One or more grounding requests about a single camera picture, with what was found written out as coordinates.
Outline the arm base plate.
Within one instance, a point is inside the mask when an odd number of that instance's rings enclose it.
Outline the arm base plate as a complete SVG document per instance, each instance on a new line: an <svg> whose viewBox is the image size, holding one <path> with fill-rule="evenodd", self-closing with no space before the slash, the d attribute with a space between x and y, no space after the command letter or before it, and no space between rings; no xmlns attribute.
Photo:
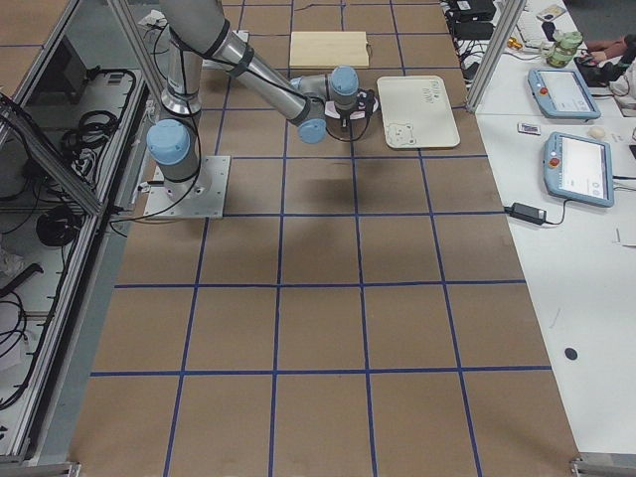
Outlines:
<svg viewBox="0 0 636 477"><path fill-rule="evenodd" d="M153 181L159 185L147 188L143 212L150 220L221 219L231 168L230 156L205 156L199 178L182 184L166 181L159 166Z"/></svg>

